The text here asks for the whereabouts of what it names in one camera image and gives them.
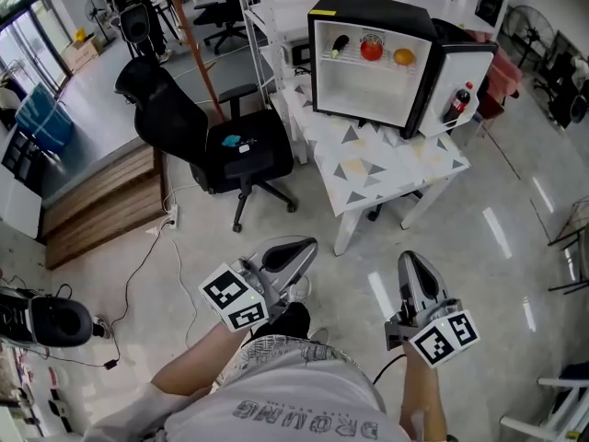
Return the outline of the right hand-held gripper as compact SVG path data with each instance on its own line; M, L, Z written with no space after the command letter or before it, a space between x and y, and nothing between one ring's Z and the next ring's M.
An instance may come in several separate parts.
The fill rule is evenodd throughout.
M384 312L386 347L408 344L430 367L438 367L480 341L479 331L462 302L445 292L433 265L406 250L398 259L400 307Z

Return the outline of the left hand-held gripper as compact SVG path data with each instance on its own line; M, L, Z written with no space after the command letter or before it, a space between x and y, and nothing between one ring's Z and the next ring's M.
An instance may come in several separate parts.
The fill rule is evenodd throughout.
M199 286L206 304L231 332L275 321L287 307L287 289L318 254L313 237L265 240L249 257L222 263Z

